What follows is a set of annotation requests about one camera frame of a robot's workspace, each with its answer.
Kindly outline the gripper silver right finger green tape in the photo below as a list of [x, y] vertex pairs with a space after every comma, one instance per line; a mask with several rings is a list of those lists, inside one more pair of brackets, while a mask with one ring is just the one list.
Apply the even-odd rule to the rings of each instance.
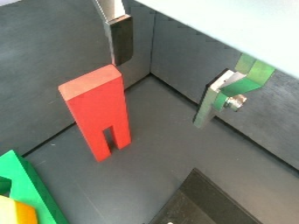
[[207, 85], [194, 125], [203, 128], [223, 109], [238, 112], [247, 101], [246, 93], [266, 85], [275, 70], [267, 63], [242, 53], [235, 69], [226, 69]]

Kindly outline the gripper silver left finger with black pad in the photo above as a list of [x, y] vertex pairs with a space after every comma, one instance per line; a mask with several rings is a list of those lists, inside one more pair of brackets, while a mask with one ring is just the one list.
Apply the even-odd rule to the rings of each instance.
[[127, 14], [123, 0], [92, 0], [103, 19], [111, 60], [120, 66], [134, 56], [134, 18]]

